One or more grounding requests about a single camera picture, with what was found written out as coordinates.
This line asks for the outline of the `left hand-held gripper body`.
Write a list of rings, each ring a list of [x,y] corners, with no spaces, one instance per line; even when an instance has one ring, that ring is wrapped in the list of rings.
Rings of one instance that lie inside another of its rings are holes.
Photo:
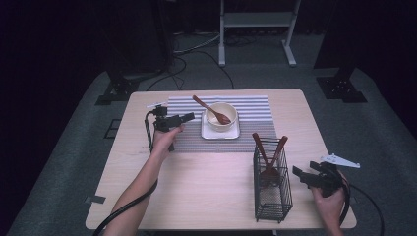
[[[179,115],[167,116],[167,108],[158,104],[151,112],[155,120],[153,121],[153,127],[160,132],[169,132],[171,128],[179,127],[182,124],[182,119]]]

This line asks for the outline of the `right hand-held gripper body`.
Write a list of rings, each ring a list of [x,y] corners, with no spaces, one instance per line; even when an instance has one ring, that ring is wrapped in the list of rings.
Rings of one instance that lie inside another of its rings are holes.
[[[313,187],[320,188],[323,197],[329,197],[339,188],[343,187],[343,178],[337,169],[338,166],[351,168],[361,167],[358,162],[352,162],[334,153],[322,156],[320,164],[328,171],[325,173],[317,171],[318,174],[314,176],[315,184]]]

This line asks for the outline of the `brown wooden spoon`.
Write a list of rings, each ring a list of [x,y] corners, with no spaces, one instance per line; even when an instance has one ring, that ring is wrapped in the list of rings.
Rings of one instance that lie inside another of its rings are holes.
[[[211,107],[209,107],[207,104],[205,104],[204,102],[202,102],[196,95],[193,95],[192,98],[202,107],[204,107],[206,110],[210,111],[215,118],[217,119],[217,121],[221,124],[221,125],[227,125],[231,123],[231,120],[225,116],[222,113],[218,113],[216,111],[214,111]]]
[[[288,141],[286,136],[282,136],[278,142],[276,150],[274,152],[274,156],[271,162],[268,164],[265,170],[265,176],[267,177],[268,183],[272,186],[279,183],[280,174],[279,171],[275,168],[275,163],[280,158],[280,154],[284,149],[284,145]]]
[[[264,164],[265,164],[265,169],[260,173],[261,180],[263,181],[265,186],[271,185],[273,183],[274,175],[273,175],[273,171],[270,169],[271,165],[268,161],[261,138],[259,137],[257,133],[253,133],[252,137],[256,143],[257,150],[259,151],[261,158],[263,159]]]

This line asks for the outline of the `black wire mesh basket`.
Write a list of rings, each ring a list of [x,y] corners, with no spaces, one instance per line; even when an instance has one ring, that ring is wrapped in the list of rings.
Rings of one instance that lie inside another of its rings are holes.
[[[279,139],[261,138],[261,141],[268,161],[271,162]],[[275,163],[275,168],[280,174],[279,183],[274,186],[265,186],[260,177],[260,173],[265,169],[265,164],[255,146],[253,155],[253,177],[255,219],[257,221],[273,220],[281,222],[293,207],[289,182],[289,169],[284,149],[280,154],[280,158]]]

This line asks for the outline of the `cream bowl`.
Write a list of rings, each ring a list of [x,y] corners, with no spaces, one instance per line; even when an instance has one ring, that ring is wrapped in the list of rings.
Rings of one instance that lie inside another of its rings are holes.
[[[230,124],[221,125],[217,121],[215,116],[210,111],[207,110],[206,114],[207,114],[208,123],[214,130],[218,132],[228,131],[231,128],[232,124],[237,121],[237,118],[238,118],[237,110],[231,104],[226,103],[226,102],[217,102],[217,103],[212,104],[210,107],[214,111],[224,114],[231,120]]]

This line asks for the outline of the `person's left hand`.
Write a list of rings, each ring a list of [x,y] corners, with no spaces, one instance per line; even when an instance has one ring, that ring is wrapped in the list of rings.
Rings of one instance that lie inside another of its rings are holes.
[[[168,132],[156,131],[153,136],[152,154],[160,156],[169,154],[169,147],[174,143],[176,136],[182,133],[184,126],[181,125]]]

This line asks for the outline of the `person's right hand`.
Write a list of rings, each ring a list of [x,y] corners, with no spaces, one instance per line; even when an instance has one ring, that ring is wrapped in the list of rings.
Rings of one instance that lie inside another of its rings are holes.
[[[343,188],[339,188],[329,197],[323,197],[320,188],[311,187],[311,191],[324,228],[327,231],[339,230],[345,201]]]

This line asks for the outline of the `white square plate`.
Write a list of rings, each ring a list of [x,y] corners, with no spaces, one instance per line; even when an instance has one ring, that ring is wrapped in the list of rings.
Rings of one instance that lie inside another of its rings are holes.
[[[225,132],[218,132],[214,130],[207,120],[207,114],[202,112],[201,119],[201,136],[206,140],[233,140],[240,136],[239,121],[232,124],[231,128]]]

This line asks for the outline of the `black metal stand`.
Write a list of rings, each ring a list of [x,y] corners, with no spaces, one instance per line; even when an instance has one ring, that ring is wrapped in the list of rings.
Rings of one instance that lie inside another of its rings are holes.
[[[350,81],[355,68],[357,45],[353,7],[349,0],[335,0],[330,22],[323,39],[315,69],[337,68],[333,76],[317,77],[326,99],[341,99],[345,103],[362,103],[367,99]]]
[[[134,70],[122,70],[112,65],[106,68],[106,73],[110,82],[104,94],[96,100],[96,105],[110,105],[113,101],[127,101],[139,87],[138,74]]]

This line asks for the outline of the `grey striped placemat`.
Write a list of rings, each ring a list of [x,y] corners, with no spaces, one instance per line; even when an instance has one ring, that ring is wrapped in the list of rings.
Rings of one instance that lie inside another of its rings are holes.
[[[167,103],[169,116],[194,112],[195,119],[186,123],[178,135],[175,150],[178,152],[252,152],[255,142],[252,134],[261,138],[277,139],[271,109],[266,95],[214,95],[203,96],[202,101],[212,105],[226,102],[238,114],[240,136],[233,140],[206,140],[201,136],[202,112],[206,111],[191,96],[170,96]]]

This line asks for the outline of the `white metal stand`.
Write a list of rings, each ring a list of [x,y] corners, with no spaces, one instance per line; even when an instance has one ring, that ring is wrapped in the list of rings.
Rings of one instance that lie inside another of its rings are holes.
[[[218,65],[220,67],[226,65],[224,35],[227,29],[287,28],[286,38],[281,41],[281,44],[289,66],[295,67],[297,62],[290,43],[296,26],[300,5],[301,0],[295,0],[293,9],[286,12],[227,13],[224,11],[224,0],[220,0]]]

